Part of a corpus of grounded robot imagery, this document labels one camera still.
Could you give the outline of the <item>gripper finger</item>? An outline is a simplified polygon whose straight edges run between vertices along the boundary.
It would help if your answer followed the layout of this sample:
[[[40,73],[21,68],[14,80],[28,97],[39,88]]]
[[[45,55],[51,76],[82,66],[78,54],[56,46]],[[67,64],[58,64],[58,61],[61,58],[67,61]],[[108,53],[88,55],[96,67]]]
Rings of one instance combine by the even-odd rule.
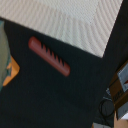
[[[0,57],[10,57],[10,48],[4,30],[4,22],[0,20]]]

